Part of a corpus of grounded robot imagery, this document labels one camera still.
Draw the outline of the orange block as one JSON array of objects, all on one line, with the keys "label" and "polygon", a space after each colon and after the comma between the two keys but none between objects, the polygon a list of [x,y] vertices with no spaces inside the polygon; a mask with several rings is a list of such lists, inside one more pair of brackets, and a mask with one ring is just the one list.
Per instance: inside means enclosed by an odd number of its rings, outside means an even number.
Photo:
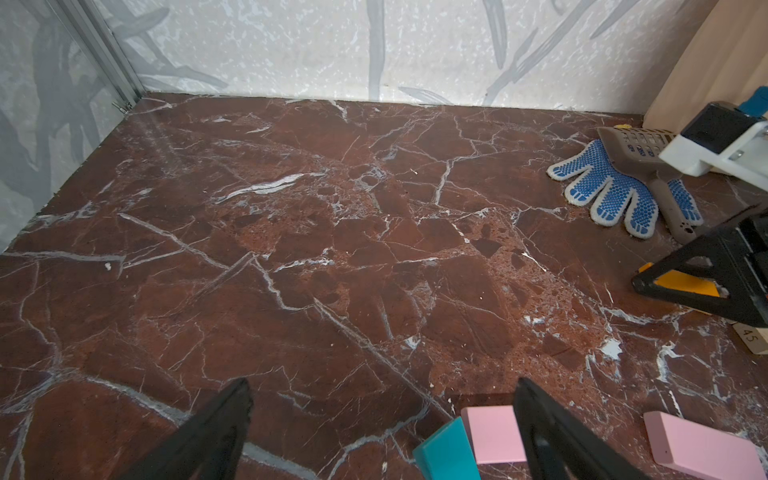
[{"label": "orange block", "polygon": [[721,298],[721,292],[717,284],[708,279],[700,278],[679,270],[669,270],[652,281],[643,280],[641,274],[650,269],[652,263],[641,266],[632,279],[632,285],[640,293],[648,294],[694,294]]}]

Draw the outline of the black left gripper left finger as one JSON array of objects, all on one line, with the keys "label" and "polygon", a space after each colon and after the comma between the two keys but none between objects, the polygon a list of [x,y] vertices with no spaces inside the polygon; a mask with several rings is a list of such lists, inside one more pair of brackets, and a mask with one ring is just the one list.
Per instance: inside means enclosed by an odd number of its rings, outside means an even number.
[{"label": "black left gripper left finger", "polygon": [[121,475],[123,479],[233,479],[251,423],[249,383],[238,378]]}]

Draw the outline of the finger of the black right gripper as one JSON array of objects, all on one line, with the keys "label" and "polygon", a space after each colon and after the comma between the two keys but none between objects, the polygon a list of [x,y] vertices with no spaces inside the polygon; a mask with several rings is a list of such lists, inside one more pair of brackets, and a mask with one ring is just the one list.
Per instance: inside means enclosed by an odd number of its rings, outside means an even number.
[{"label": "finger of the black right gripper", "polygon": [[694,294],[648,294],[645,297],[678,304],[728,320],[767,325],[767,205],[750,206],[701,233],[641,274],[652,281],[679,270],[714,281],[721,298]]}]

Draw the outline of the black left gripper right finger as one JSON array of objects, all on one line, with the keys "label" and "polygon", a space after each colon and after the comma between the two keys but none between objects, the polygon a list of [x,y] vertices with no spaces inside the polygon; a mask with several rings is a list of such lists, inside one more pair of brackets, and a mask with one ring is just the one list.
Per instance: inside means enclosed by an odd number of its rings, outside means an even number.
[{"label": "black left gripper right finger", "polygon": [[513,408],[533,479],[647,477],[531,379],[518,379]]}]

